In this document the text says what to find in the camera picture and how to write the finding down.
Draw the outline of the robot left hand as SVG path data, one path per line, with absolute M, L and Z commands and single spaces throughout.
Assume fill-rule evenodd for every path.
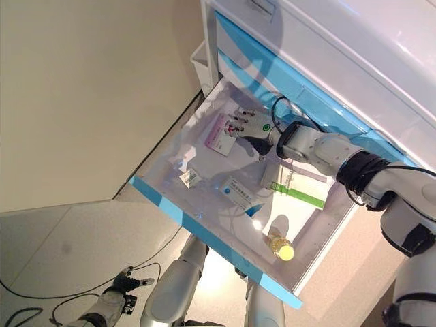
M 154 284 L 154 278 L 147 279 L 134 279 L 131 277 L 132 272 L 134 271 L 133 266 L 128 266 L 123 269 L 115 278 L 112 283 L 112 287 L 117 289 L 120 292 L 130 292 L 139 287 L 150 286 Z

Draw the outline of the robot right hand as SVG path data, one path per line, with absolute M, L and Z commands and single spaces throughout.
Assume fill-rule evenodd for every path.
M 277 124 L 267 110 L 250 110 L 239 107 L 228 114 L 225 119 L 226 135 L 242 139 L 242 143 L 250 145 L 249 155 L 257 153 L 258 160 L 264 161 L 266 156 L 276 147 L 280 132 Z

